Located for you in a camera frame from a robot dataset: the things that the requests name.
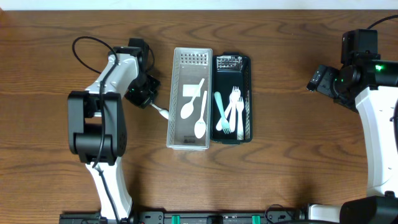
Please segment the white spoon long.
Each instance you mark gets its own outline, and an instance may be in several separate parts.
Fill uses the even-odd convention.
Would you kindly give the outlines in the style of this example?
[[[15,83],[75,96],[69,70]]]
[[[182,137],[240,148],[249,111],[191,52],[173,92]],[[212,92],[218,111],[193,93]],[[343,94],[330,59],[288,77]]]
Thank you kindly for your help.
[[[205,123],[205,120],[204,120],[206,99],[207,99],[207,91],[204,91],[203,99],[202,99],[202,103],[201,103],[200,118],[195,123],[195,126],[194,126],[195,137],[198,138],[198,139],[202,138],[204,136],[204,134],[205,134],[205,131],[206,131],[206,123]]]

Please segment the white fork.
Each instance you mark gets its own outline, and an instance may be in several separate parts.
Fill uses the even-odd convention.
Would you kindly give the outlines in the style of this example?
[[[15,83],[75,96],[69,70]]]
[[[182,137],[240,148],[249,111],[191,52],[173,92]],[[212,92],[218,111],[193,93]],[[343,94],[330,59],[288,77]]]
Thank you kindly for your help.
[[[243,109],[244,109],[244,101],[242,96],[239,98],[236,103],[236,109],[238,112],[238,126],[237,126],[237,140],[244,139],[244,130],[243,130]]]
[[[239,87],[234,86],[233,91],[232,91],[231,114],[230,114],[230,118],[229,118],[229,126],[230,126],[230,130],[232,133],[236,129],[236,104],[239,100],[240,94],[241,94],[241,92],[240,92]]]

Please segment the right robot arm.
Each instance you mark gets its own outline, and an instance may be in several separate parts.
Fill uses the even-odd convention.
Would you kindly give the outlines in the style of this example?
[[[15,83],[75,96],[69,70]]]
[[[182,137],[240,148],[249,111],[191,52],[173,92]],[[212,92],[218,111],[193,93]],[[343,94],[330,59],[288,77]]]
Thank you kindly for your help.
[[[307,89],[359,114],[368,183],[366,197],[311,205],[309,223],[397,223],[397,62],[358,60],[341,69],[320,65]]]

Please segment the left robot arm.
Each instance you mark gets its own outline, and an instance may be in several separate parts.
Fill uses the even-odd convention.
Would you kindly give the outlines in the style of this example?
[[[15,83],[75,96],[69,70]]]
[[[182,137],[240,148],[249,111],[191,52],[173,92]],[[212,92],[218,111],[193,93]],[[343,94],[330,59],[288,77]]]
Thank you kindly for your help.
[[[122,168],[127,146],[123,99],[139,108],[153,103],[160,83],[148,74],[152,55],[147,44],[111,48],[98,78],[83,91],[71,91],[67,99],[69,147],[94,179],[100,223],[124,223],[131,213]]]

